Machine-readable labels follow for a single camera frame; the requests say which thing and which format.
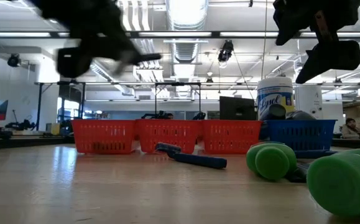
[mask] label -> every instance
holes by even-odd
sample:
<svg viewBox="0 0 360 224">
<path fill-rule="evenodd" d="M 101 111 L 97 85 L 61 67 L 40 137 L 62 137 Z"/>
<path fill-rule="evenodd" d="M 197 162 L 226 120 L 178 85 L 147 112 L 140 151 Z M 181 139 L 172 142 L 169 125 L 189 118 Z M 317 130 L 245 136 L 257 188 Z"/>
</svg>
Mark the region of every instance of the label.
<svg viewBox="0 0 360 224">
<path fill-rule="evenodd" d="M 290 86 L 272 86 L 257 91 L 259 118 L 273 104 L 282 105 L 286 113 L 294 111 L 293 88 Z"/>
</svg>

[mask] person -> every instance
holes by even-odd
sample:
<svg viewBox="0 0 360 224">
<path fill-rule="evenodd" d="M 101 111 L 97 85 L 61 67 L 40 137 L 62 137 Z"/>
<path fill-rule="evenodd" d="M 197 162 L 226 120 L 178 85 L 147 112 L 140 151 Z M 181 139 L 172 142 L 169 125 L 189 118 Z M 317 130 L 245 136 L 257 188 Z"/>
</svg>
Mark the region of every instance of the person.
<svg viewBox="0 0 360 224">
<path fill-rule="evenodd" d="M 360 135 L 358 134 L 360 129 L 356 127 L 356 122 L 352 118 L 346 119 L 346 124 L 343 125 L 341 134 L 344 139 L 359 139 Z"/>
<path fill-rule="evenodd" d="M 172 113 L 167 113 L 168 119 L 174 119 L 174 115 Z"/>
</svg>

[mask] white canister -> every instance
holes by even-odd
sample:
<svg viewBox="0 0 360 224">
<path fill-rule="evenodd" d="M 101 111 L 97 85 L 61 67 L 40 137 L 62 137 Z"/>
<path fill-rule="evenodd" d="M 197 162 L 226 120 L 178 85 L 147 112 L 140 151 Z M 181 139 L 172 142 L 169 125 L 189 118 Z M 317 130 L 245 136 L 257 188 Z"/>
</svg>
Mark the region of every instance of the white canister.
<svg viewBox="0 0 360 224">
<path fill-rule="evenodd" d="M 257 84 L 259 118 L 270 105 L 280 104 L 286 113 L 294 111 L 292 79 L 287 77 L 266 78 Z"/>
</svg>

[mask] ceiling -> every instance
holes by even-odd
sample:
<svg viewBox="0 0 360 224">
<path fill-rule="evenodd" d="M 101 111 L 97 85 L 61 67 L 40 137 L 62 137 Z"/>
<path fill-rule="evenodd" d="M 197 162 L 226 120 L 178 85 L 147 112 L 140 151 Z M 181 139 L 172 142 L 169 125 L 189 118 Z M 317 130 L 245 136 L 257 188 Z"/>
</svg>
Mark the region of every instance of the ceiling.
<svg viewBox="0 0 360 224">
<path fill-rule="evenodd" d="M 128 19 L 131 24 L 133 19 L 132 1 L 127 1 L 130 5 Z M 278 28 L 272 19 L 274 13 L 272 2 L 273 0 L 268 0 L 267 2 L 264 0 L 254 0 L 253 7 L 248 7 L 249 3 L 246 1 L 210 0 L 204 30 L 276 31 Z M 148 1 L 148 5 L 148 22 L 151 30 L 168 30 L 165 1 L 150 0 Z M 37 13 L 37 9 L 27 1 L 14 3 L 0 1 L 0 31 L 65 30 L 55 21 L 41 19 Z M 360 31 L 360 9 L 357 24 L 344 27 L 341 30 Z M 153 39 L 153 45 L 155 51 L 163 55 L 163 59 L 159 62 L 159 65 L 162 66 L 162 77 L 168 81 L 171 78 L 175 78 L 175 74 L 173 73 L 170 44 L 166 44 L 164 41 L 164 39 Z M 317 40 L 292 39 L 283 46 L 275 46 L 274 39 L 234 39 L 235 54 L 229 59 L 228 65 L 225 68 L 219 69 L 217 53 L 223 43 L 224 39 L 206 39 L 205 43 L 200 44 L 198 56 L 193 62 L 196 64 L 195 72 L 190 78 L 190 82 L 197 80 L 205 82 L 206 77 L 208 77 L 208 72 L 213 73 L 212 77 L 214 82 L 243 82 L 242 76 L 244 76 L 247 81 L 258 82 L 262 77 L 274 76 L 279 73 L 284 73 L 286 76 L 293 78 L 295 72 L 292 61 L 298 59 L 301 55 L 305 55 L 305 51 L 312 49 L 313 46 L 317 44 Z M 52 55 L 55 50 L 60 47 L 73 46 L 75 44 L 75 40 L 64 39 L 0 39 L 0 46 L 40 47 Z M 108 73 L 114 70 L 116 66 L 112 60 L 105 58 L 99 59 L 99 63 Z M 349 71 L 331 70 L 322 74 L 322 76 L 315 79 L 314 82 L 332 82 L 336 76 L 346 73 L 349 73 Z M 116 78 L 117 81 L 122 82 L 138 82 L 133 75 L 133 67 L 128 67 L 124 75 Z M 93 72 L 88 72 L 81 77 L 79 81 L 101 82 L 101 78 Z M 360 75 L 347 80 L 347 82 L 360 82 Z M 113 87 L 108 88 L 106 86 L 93 86 L 90 88 L 95 91 L 116 90 Z"/>
</svg>

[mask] dumbbell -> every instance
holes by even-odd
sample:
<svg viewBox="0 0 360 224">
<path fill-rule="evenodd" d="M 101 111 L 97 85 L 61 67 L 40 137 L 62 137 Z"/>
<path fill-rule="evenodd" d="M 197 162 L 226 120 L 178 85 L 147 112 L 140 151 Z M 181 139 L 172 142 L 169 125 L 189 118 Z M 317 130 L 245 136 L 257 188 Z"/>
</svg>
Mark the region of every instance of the dumbbell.
<svg viewBox="0 0 360 224">
<path fill-rule="evenodd" d="M 360 149 L 315 160 L 308 169 L 307 184 L 325 210 L 339 216 L 360 215 Z"/>
<path fill-rule="evenodd" d="M 248 168 L 268 180 L 279 180 L 297 168 L 293 150 L 280 142 L 261 142 L 246 154 Z"/>
</svg>

